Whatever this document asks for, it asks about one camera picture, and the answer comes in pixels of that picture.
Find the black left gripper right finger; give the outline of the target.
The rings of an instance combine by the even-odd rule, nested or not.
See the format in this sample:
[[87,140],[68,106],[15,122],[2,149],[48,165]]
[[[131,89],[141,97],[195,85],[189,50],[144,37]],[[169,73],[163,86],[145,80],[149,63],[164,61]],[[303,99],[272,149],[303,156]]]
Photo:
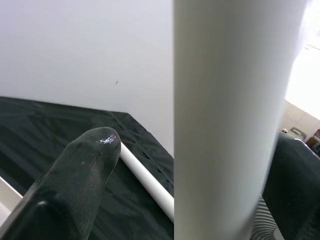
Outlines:
[[278,134],[262,197],[284,239],[320,238],[320,158],[303,141]]

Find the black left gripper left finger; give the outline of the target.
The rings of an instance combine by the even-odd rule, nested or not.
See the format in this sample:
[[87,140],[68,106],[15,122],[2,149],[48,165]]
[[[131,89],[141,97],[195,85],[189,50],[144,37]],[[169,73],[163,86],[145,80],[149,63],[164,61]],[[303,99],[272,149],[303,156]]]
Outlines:
[[70,142],[4,221],[1,239],[86,240],[120,153],[120,136],[111,127]]

